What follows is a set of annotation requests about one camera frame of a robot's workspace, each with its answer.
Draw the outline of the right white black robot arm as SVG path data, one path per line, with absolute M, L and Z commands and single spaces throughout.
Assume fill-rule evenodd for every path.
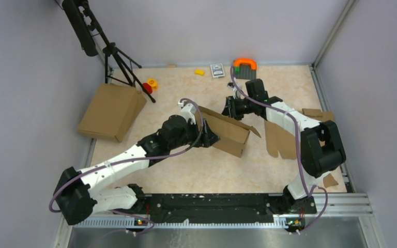
M 261 79 L 247 81 L 245 86 L 246 93 L 236 82 L 228 83 L 234 94 L 226 97 L 222 114 L 235 120 L 255 114 L 294 137 L 298 175 L 284 188 L 272 210 L 296 213 L 322 180 L 346 160 L 337 124 L 308 117 L 281 98 L 270 97 Z

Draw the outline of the large cardboard box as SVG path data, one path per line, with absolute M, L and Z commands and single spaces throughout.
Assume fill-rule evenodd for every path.
M 241 158 L 246 149 L 250 133 L 261 138 L 260 133 L 253 127 L 228 116 L 224 116 L 208 108 L 199 106 L 202 117 L 207 121 L 211 131 L 220 140 L 213 147 Z

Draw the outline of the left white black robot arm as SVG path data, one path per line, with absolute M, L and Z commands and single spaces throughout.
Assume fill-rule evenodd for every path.
M 65 169 L 56 185 L 51 202 L 56 203 L 68 225 L 76 225 L 94 213 L 128 209 L 140 213 L 145 199 L 132 185 L 107 189 L 107 186 L 135 171 L 149 168 L 173 157 L 172 150 L 186 146 L 208 148 L 220 140 L 208 122 L 194 122 L 172 115 L 157 132 L 147 135 L 128 150 L 95 166 Z

